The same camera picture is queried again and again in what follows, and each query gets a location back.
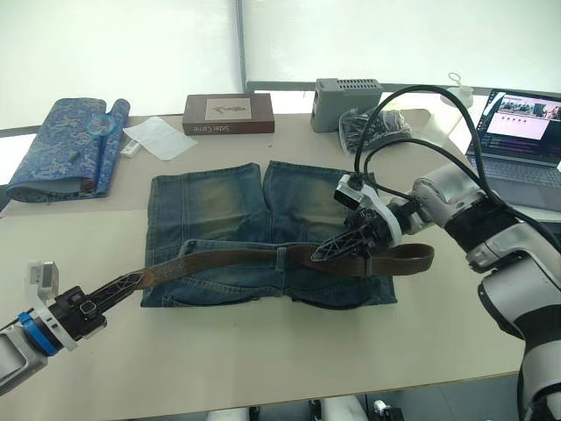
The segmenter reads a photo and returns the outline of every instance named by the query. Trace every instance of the white table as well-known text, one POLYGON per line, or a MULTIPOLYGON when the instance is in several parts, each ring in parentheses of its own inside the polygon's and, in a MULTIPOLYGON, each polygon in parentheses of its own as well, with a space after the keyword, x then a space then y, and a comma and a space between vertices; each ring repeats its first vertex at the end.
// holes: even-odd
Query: white table
MULTIPOLYGON (((133 119, 131 124, 141 118, 133 119)), ((179 128, 179 118, 168 118, 179 128)), ((277 116, 272 135, 198 138, 173 161, 146 151, 121 160, 110 197, 75 203, 14 203, 0 218, 0 320, 27 309, 29 259, 55 260, 60 291, 85 292, 141 268, 149 182, 269 160, 352 168, 335 133, 315 134, 308 116, 277 116)), ((447 145, 457 156, 461 152, 447 145)), ((419 146, 395 146, 373 160, 396 189, 445 163, 419 146)), ((501 332, 479 303, 480 275, 461 249, 432 227, 416 235, 436 249, 430 271, 395 277, 399 303, 320 310, 267 298, 212 308, 141 309, 140 293, 108 311, 108 327, 60 352, 0 398, 2 419, 100 420, 214 410, 260 403, 401 389, 518 369, 523 343, 501 332)))

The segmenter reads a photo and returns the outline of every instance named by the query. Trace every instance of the brown book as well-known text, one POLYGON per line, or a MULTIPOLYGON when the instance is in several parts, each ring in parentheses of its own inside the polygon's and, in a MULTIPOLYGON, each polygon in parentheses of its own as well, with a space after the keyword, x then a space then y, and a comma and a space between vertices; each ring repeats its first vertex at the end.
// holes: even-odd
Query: brown book
POLYGON ((185 134, 274 133, 269 94, 189 95, 185 134))

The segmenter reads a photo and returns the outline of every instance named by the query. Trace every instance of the laptop keyboard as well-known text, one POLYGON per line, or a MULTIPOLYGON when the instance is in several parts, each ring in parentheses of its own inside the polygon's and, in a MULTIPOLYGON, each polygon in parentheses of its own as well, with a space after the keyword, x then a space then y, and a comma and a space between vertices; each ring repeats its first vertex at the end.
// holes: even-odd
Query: laptop keyboard
MULTIPOLYGON (((470 161, 476 168, 475 159, 471 156, 470 161)), ((484 160, 483 165, 487 177, 561 189, 561 173, 556 168, 539 168, 531 165, 491 160, 484 160)))

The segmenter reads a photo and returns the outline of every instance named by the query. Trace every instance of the brown leather belt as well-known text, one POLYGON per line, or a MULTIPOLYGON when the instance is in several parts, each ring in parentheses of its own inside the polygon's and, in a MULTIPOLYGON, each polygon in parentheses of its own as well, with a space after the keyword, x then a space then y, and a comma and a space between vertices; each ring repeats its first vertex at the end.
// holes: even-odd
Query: brown leather belt
MULTIPOLYGON (((376 254, 370 259, 347 256, 336 260, 312 261, 310 256, 315 250, 316 246, 308 244, 288 246, 286 247, 287 263, 344 276, 412 275, 429 269, 435 254, 434 248, 425 244, 403 244, 376 254)), ((146 275, 136 289, 153 287, 206 269, 276 259, 276 250, 245 248, 187 254, 144 269, 146 275)))

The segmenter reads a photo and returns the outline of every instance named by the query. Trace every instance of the denim shorts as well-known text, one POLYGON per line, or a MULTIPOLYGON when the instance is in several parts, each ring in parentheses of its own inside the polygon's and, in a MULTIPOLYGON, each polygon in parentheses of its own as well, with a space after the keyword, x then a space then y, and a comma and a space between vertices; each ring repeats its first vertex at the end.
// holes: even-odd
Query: denim shorts
POLYGON ((146 265, 208 250, 276 250, 276 260, 212 268, 144 291, 143 307, 243 303, 290 296, 334 310, 396 303, 391 276, 350 277, 292 265, 286 248, 344 230, 349 211, 333 199, 345 171, 271 161, 152 181, 146 265))

